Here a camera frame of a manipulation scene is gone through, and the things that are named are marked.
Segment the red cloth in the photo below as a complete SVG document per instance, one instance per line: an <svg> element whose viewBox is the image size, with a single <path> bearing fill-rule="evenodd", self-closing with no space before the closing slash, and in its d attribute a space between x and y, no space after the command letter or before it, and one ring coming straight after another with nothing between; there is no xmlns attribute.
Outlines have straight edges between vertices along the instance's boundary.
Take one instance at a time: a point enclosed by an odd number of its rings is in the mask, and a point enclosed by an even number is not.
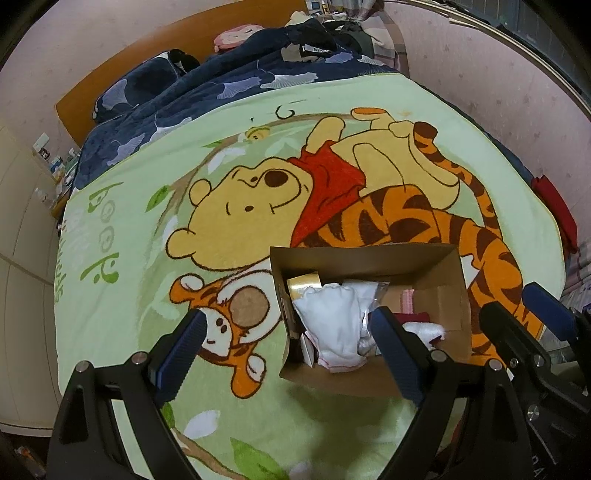
<svg viewBox="0 0 591 480"><path fill-rule="evenodd" d="M554 216L566 256L578 252L578 227L566 202L554 184L545 176L534 178L531 188Z"/></svg>

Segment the white plush dog toy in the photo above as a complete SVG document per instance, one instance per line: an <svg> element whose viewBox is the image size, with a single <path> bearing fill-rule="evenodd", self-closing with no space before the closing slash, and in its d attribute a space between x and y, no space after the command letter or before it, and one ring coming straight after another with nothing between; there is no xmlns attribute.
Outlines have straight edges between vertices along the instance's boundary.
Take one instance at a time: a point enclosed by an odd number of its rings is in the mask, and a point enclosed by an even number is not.
<svg viewBox="0 0 591 480"><path fill-rule="evenodd" d="M437 323L406 322L403 324L403 328L407 332L417 335L429 350L434 350L436 345L446 338L445 328Z"/></svg>

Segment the white cloth bundle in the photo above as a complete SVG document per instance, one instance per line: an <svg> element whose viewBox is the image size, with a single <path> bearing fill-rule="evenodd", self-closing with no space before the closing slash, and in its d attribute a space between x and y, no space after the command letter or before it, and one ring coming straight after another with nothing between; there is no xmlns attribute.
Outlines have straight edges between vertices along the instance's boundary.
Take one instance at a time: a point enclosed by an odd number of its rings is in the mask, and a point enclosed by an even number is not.
<svg viewBox="0 0 591 480"><path fill-rule="evenodd" d="M304 336L315 349L315 364L332 373L363 367L376 353L369 315L380 306L388 285L346 280L308 287L293 301Z"/></svg>

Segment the navy pillow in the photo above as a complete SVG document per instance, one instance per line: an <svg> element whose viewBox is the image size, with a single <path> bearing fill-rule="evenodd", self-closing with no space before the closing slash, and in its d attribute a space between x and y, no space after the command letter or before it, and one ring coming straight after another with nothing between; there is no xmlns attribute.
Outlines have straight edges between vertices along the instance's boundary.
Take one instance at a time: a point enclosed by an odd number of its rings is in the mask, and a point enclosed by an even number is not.
<svg viewBox="0 0 591 480"><path fill-rule="evenodd" d="M200 65L179 49L166 50L137 65L115 81L94 103L92 119L101 124L154 99Z"/></svg>

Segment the Winnie the Pooh green blanket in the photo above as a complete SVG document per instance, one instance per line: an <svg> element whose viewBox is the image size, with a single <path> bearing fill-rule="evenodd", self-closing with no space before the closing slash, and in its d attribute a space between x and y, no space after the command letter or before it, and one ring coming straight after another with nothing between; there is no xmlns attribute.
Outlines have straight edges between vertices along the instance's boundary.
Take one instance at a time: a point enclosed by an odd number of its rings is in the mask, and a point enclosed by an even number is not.
<svg viewBox="0 0 591 480"><path fill-rule="evenodd" d="M521 293L566 283L558 225L484 131L399 73L263 73L111 166L69 200L55 271L58 383L150 349L186 311L204 347L165 421L207 479L374 479L409 401L280 377L290 338L270 249L449 245L467 293L534 335Z"/></svg>

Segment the brown cardboard box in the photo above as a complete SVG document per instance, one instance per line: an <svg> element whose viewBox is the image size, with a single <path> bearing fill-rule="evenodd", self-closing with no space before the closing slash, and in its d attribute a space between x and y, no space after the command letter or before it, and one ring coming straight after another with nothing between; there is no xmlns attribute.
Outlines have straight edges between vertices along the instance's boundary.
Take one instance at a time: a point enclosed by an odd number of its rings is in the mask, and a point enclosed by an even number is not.
<svg viewBox="0 0 591 480"><path fill-rule="evenodd" d="M402 292L414 291L416 313L445 328L437 343L452 359L466 362L471 356L471 313L462 262L456 247L446 244L401 243L361 248L270 248L270 265L276 284L281 319L288 341L280 378L291 383L356 397L399 397L398 385L382 357L350 372L332 373L304 363L300 337L304 333L288 293L287 281L317 273L322 283L344 280L386 282L382 304L392 312L402 310Z"/></svg>

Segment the navy leaf pattern quilt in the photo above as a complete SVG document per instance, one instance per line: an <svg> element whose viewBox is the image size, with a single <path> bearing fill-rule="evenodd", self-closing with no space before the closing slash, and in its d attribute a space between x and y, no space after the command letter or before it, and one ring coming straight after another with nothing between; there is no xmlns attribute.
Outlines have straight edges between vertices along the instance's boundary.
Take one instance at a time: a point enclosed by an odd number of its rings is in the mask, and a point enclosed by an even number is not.
<svg viewBox="0 0 591 480"><path fill-rule="evenodd" d="M81 149L74 187L83 189L143 146L222 105L290 86L392 73L398 65L353 22L322 26L310 19L263 29L212 55L154 99L96 124Z"/></svg>

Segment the bedside clutter items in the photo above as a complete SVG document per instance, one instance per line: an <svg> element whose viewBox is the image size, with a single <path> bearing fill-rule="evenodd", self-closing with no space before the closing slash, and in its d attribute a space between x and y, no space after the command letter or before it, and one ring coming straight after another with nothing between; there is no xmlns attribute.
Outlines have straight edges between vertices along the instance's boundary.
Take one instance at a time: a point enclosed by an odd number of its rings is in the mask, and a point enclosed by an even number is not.
<svg viewBox="0 0 591 480"><path fill-rule="evenodd" d="M33 144L33 152L45 162L53 180L51 187L36 187L38 200L49 208L51 215L58 221L63 218L66 204L74 191L74 179L79 164L79 151L71 148L66 158L60 155L50 156L47 150L49 136L43 132Z"/></svg>

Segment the orange cartoon paper box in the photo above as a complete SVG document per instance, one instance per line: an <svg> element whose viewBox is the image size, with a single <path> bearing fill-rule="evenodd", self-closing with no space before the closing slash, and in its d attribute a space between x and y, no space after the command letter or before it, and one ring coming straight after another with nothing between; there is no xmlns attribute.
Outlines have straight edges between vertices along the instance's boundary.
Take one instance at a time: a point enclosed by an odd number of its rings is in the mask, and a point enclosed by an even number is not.
<svg viewBox="0 0 591 480"><path fill-rule="evenodd" d="M304 364L308 367L312 368L318 363L318 350L307 332L301 335L301 353L303 353Z"/></svg>

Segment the pink red small box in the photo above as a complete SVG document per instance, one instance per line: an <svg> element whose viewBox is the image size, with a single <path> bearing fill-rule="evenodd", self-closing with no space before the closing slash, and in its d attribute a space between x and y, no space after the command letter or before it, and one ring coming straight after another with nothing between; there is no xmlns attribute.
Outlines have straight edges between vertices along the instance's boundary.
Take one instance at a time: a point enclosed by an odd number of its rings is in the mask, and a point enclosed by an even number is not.
<svg viewBox="0 0 591 480"><path fill-rule="evenodd" d="M431 319L427 312L420 313L394 313L394 317L401 323L430 323Z"/></svg>

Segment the curtain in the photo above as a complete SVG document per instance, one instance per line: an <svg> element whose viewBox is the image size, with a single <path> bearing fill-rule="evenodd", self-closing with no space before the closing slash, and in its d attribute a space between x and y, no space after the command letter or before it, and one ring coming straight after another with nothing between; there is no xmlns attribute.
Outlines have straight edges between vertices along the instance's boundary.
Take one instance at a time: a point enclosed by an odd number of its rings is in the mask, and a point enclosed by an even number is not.
<svg viewBox="0 0 591 480"><path fill-rule="evenodd" d="M384 0L342 0L342 8L356 20L366 20L383 7Z"/></svg>

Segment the pink comb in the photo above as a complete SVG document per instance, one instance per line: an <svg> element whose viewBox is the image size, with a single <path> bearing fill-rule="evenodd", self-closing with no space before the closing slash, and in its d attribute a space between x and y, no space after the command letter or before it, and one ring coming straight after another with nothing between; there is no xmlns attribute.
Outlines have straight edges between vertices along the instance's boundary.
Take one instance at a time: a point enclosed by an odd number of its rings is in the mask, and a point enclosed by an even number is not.
<svg viewBox="0 0 591 480"><path fill-rule="evenodd" d="M405 289L401 293L401 311L403 314L414 313L414 294L415 290Z"/></svg>

